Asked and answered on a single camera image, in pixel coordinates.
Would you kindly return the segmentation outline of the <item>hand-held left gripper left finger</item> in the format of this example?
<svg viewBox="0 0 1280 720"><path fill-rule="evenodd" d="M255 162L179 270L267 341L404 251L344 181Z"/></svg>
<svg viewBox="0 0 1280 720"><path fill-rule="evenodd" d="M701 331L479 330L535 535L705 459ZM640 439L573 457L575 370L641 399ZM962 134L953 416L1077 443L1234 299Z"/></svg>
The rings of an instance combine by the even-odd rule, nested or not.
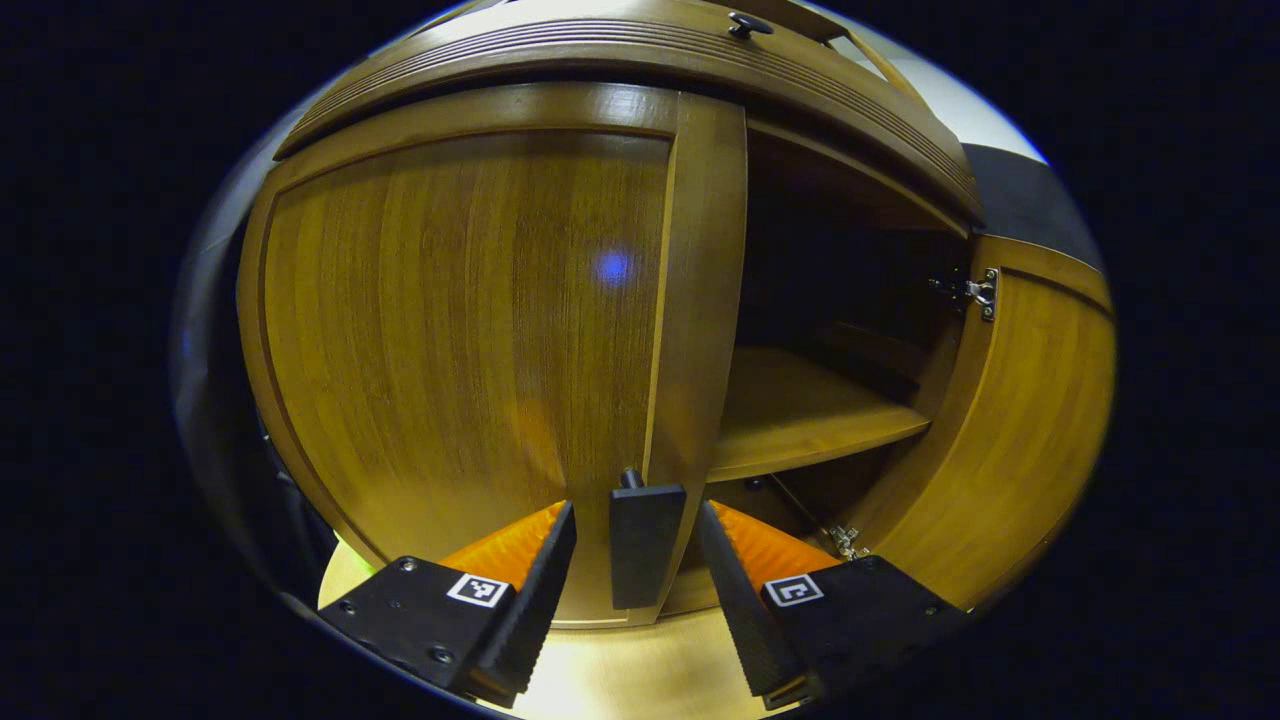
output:
<svg viewBox="0 0 1280 720"><path fill-rule="evenodd" d="M435 689L509 708L529 688L576 539L573 503L559 501L444 561L394 559L319 615Z"/></svg>

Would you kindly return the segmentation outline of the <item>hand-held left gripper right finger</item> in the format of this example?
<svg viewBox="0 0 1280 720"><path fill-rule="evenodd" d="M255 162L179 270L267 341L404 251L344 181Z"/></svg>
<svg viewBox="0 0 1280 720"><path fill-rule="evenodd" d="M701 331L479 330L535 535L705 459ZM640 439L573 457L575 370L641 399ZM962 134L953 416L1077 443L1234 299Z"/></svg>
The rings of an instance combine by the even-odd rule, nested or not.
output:
<svg viewBox="0 0 1280 720"><path fill-rule="evenodd" d="M904 665L969 614L876 555L838 560L717 501L698 532L748 687L824 702Z"/></svg>

